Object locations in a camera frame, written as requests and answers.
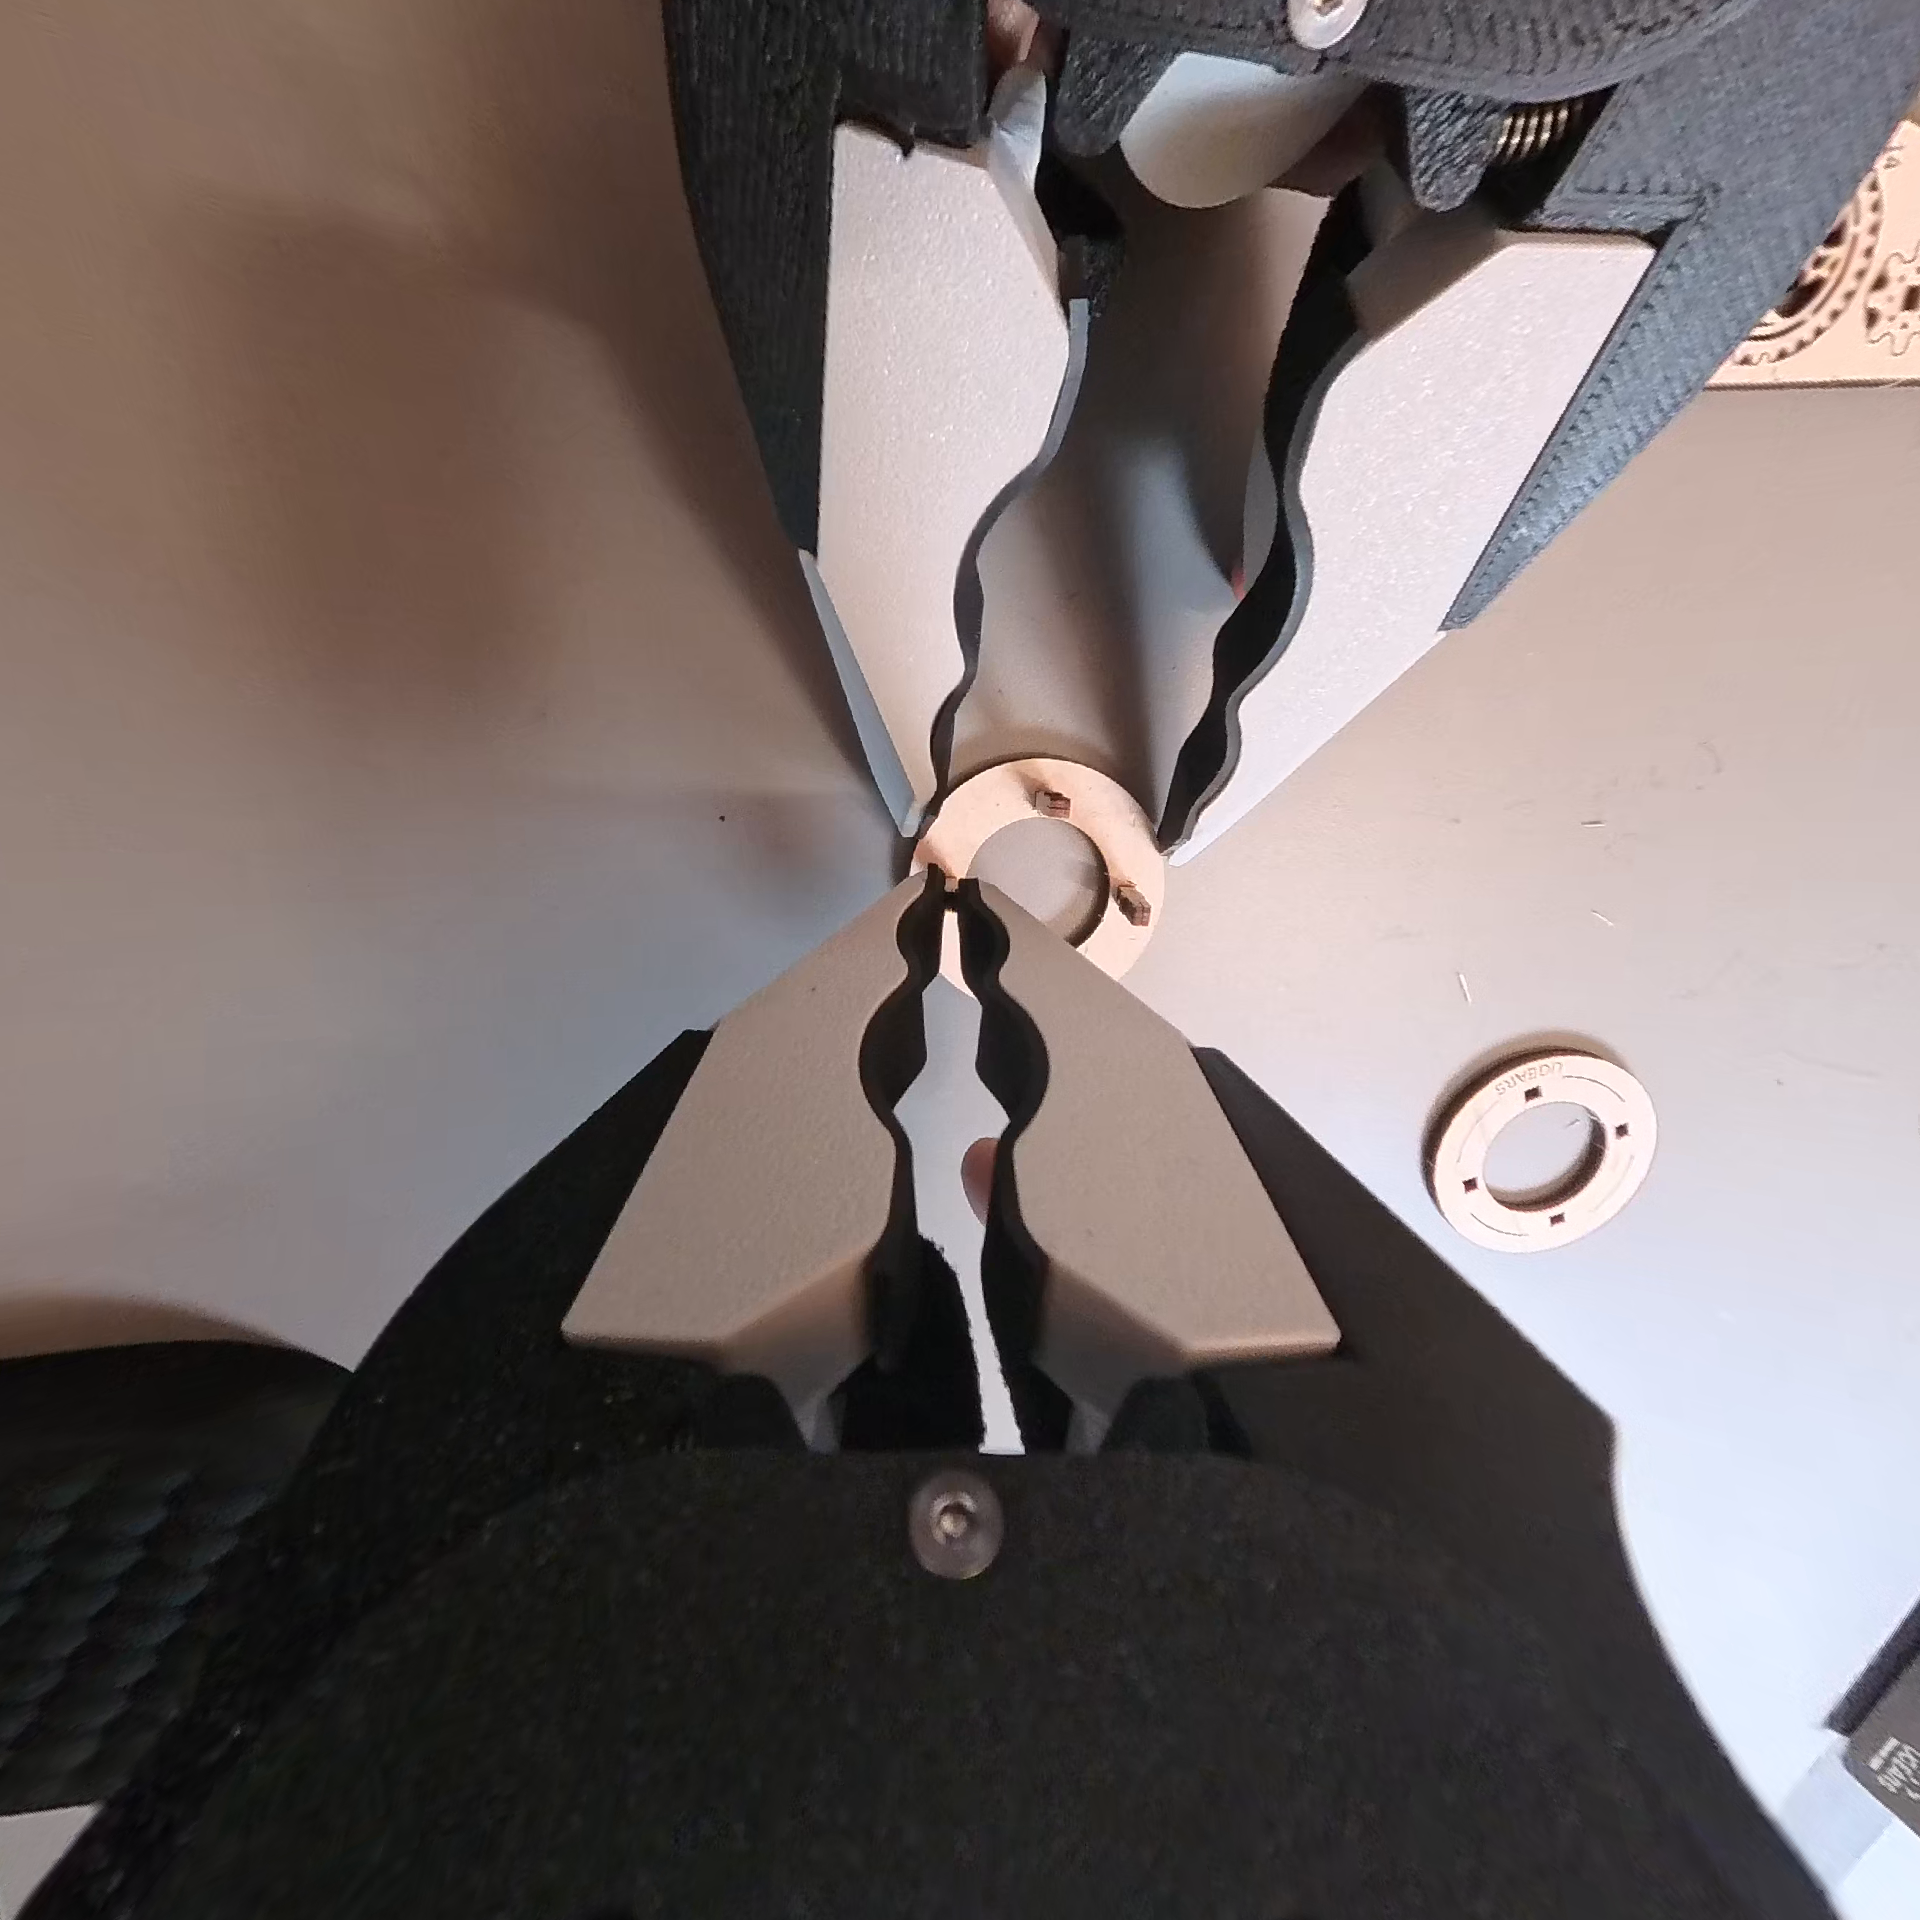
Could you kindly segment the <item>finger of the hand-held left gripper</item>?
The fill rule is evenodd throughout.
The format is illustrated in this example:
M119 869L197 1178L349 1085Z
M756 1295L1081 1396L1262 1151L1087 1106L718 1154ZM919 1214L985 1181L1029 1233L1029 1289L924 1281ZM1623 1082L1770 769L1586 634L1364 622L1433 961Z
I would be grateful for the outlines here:
M1037 67L1005 71L965 151L831 135L817 530L800 563L901 834L944 782L932 734L969 673L965 570L1048 461L1086 358L1039 213L1047 94Z
M1652 260L1623 233L1508 231L1357 185L1324 215L1250 461L1244 593L1158 842L1212 850L1448 630L1454 605Z

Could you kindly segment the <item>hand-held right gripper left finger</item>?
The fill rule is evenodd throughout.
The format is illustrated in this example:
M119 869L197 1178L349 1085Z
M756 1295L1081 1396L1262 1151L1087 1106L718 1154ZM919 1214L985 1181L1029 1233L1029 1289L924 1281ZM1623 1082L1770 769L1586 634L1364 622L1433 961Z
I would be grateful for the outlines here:
M904 879L710 1028L568 1343L760 1375L800 1420L880 1353L920 1242L895 1106L944 918L944 883Z

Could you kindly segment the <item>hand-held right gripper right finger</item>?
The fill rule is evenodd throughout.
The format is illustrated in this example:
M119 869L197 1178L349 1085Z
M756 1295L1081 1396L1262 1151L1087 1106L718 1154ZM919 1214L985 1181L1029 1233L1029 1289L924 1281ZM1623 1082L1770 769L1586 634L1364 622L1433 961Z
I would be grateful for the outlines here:
M981 1289L1018 1426L1340 1330L1186 1037L1001 889L959 884L975 1076L1004 1113Z

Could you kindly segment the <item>grey desk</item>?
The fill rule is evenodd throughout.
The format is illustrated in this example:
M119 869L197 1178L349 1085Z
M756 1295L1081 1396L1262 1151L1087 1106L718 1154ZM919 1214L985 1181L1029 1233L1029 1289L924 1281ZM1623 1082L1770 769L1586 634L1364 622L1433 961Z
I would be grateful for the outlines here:
M5 5L5 1333L359 1359L877 805L655 5ZM1758 1799L1916 1603L1916 393L1709 393L1143 996L1620 1434Z

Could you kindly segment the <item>wooden puzzle part sheet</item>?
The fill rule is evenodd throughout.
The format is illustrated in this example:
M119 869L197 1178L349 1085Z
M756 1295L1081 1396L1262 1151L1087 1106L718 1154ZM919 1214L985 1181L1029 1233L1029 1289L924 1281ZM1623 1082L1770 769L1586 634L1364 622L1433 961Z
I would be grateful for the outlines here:
M1887 135L1782 297L1709 377L1711 390L1917 382L1917 107Z

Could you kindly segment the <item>dark puzzle box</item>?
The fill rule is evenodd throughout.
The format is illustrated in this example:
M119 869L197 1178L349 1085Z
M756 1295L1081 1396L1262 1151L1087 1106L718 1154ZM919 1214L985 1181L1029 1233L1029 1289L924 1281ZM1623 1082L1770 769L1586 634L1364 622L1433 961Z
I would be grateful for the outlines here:
M1917 1610L1841 1692L1825 1725L1841 1739L1847 1773L1917 1836Z

